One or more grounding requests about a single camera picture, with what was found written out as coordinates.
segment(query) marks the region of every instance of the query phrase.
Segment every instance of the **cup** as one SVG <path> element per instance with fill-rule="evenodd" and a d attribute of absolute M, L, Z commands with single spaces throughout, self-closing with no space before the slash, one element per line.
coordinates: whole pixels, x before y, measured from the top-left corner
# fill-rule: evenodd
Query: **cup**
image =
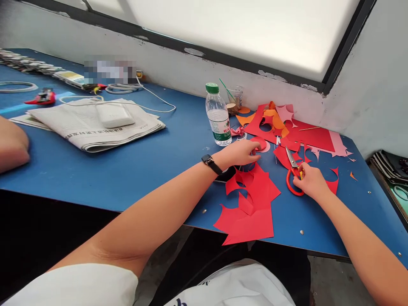
<path fill-rule="evenodd" d="M 242 107 L 242 92 L 243 92 L 243 88 L 242 86 L 235 86 L 232 88 L 228 88 L 229 92 L 231 93 L 231 95 L 228 93 L 227 91 L 227 96 L 228 96 L 228 100 L 230 103 L 235 103 L 238 106 L 238 109 L 240 109 Z"/>

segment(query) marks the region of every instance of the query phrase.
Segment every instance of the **white cable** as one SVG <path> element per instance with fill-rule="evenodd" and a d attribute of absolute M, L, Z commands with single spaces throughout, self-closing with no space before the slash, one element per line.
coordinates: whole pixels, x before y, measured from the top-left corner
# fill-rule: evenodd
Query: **white cable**
<path fill-rule="evenodd" d="M 5 93 L 5 94 L 34 91 L 34 90 L 38 89 L 37 85 L 35 85 L 34 83 L 30 83 L 30 82 L 14 82 L 14 81 L 0 82 L 0 86 L 2 86 L 2 85 L 27 85 L 27 86 L 30 86 L 30 87 L 19 88 L 19 89 L 1 89 L 0 93 Z"/>
<path fill-rule="evenodd" d="M 109 84 L 105 91 L 110 94 L 130 94 L 141 88 L 143 87 L 138 84 Z"/>
<path fill-rule="evenodd" d="M 170 104 L 169 102 L 164 101 L 164 100 L 163 100 L 162 98 L 160 98 L 158 95 L 156 95 L 156 94 L 153 93 L 152 91 L 148 90 L 145 86 L 143 86 L 142 84 L 140 84 L 139 78 L 138 78 L 137 76 L 136 76 L 136 79 L 137 79 L 137 82 L 138 82 L 138 84 L 139 84 L 139 86 L 140 86 L 139 88 L 144 88 L 145 90 L 147 90 L 148 92 L 150 92 L 152 95 L 154 95 L 155 97 L 159 98 L 159 99 L 162 100 L 164 103 L 166 103 L 166 104 L 172 106 L 173 108 L 172 108 L 171 110 L 166 110 L 166 111 L 164 111 L 164 110 L 154 110 L 154 109 L 147 108 L 147 107 L 145 107 L 145 106 L 143 106 L 143 105 L 139 105 L 139 104 L 136 104 L 136 103 L 116 102 L 116 101 L 105 101 L 105 99 L 104 99 L 102 96 L 99 96 L 99 95 L 97 95 L 97 96 L 99 96 L 101 99 L 98 99 L 98 98 L 95 98 L 95 97 L 89 97 L 89 96 L 65 96 L 65 97 L 60 98 L 59 100 L 60 100 L 60 102 L 62 102 L 62 103 L 64 103 L 64 104 L 67 104 L 67 105 L 69 105 L 69 106 L 87 106 L 87 105 L 98 105 L 98 104 L 105 104 L 105 103 L 117 103 L 117 104 L 137 105 L 137 106 L 140 106 L 140 107 L 142 107 L 142 108 L 144 108 L 144 109 L 147 109 L 147 110 L 149 110 L 149 111 L 155 111 L 155 112 L 158 112 L 158 113 L 171 113 L 172 111 L 176 110 L 176 107 L 175 107 L 173 104 Z M 70 99 L 72 99 L 72 98 L 87 98 L 87 99 L 89 99 L 89 98 L 90 98 L 90 99 L 92 99 L 92 100 L 100 100 L 101 102 L 87 103 L 87 104 L 76 104 L 76 105 L 74 105 L 74 104 L 69 104 L 69 103 L 67 103 L 67 102 L 64 102 L 63 100 L 66 99 L 66 98 L 70 98 Z"/>

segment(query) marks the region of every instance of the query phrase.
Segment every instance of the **green straw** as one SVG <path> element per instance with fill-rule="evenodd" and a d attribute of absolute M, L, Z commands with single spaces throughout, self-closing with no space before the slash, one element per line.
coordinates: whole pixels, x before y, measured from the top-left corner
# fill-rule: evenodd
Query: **green straw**
<path fill-rule="evenodd" d="M 229 95 L 232 97 L 232 99 L 235 101 L 235 97 L 230 93 L 230 91 L 228 90 L 228 88 L 225 86 L 224 82 L 221 81 L 222 85 L 224 85 L 225 89 L 228 91 Z"/>

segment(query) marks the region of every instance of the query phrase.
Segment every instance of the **watch face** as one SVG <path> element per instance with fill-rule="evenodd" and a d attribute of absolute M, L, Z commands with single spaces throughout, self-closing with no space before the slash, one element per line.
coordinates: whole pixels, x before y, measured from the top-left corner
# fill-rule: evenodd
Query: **watch face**
<path fill-rule="evenodd" d="M 210 161 L 213 160 L 213 158 L 211 157 L 211 155 L 206 154 L 206 155 L 204 155 L 203 157 L 201 157 L 201 160 L 202 160 L 203 162 L 205 162 L 206 164 L 208 164 Z"/>

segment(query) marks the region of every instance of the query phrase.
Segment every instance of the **person's left hand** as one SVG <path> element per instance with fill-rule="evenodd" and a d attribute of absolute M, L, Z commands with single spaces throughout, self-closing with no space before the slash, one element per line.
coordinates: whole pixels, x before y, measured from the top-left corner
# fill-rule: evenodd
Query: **person's left hand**
<path fill-rule="evenodd" d="M 234 141 L 220 152 L 212 156 L 214 162 L 225 170 L 231 166 L 241 166 L 258 161 L 261 156 L 256 155 L 255 149 L 261 150 L 259 142 L 247 139 Z"/>

